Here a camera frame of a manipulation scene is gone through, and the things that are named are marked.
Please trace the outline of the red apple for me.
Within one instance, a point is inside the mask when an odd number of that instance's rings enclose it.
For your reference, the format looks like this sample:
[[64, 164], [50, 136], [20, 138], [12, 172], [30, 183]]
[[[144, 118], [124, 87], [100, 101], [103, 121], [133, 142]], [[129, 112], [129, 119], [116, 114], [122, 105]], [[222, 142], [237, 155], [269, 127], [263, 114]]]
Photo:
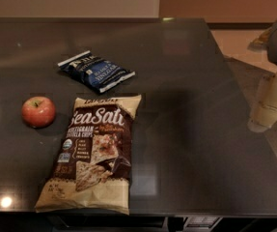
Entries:
[[48, 127], [55, 116], [55, 104], [47, 97], [30, 98], [21, 107], [22, 120], [32, 128]]

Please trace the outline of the brown sea salt chip bag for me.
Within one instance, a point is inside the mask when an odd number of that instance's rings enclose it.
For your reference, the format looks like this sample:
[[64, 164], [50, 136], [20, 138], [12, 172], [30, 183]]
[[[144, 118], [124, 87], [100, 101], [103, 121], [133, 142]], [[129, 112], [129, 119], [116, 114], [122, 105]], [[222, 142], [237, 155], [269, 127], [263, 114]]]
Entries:
[[68, 130], [36, 203], [38, 212], [99, 208], [129, 213], [132, 124], [140, 96], [76, 99]]

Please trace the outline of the blue chip bag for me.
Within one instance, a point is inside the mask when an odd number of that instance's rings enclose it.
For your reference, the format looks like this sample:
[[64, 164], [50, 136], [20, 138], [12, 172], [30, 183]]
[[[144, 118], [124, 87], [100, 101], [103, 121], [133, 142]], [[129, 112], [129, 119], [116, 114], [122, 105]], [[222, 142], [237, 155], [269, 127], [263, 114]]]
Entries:
[[135, 71], [95, 56], [91, 51], [85, 51], [60, 62], [58, 67], [71, 78], [100, 94], [135, 75]]

